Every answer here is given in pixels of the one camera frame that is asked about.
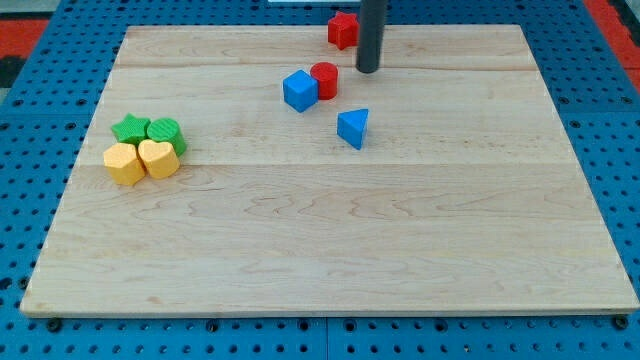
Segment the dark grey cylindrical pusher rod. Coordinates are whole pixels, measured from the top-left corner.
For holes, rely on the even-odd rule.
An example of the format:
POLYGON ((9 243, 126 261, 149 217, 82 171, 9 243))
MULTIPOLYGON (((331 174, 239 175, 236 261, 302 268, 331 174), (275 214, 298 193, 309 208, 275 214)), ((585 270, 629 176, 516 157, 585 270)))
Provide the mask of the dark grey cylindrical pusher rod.
POLYGON ((359 35, 356 69, 372 74, 379 69, 387 17, 388 0, 362 0, 359 11, 359 35))

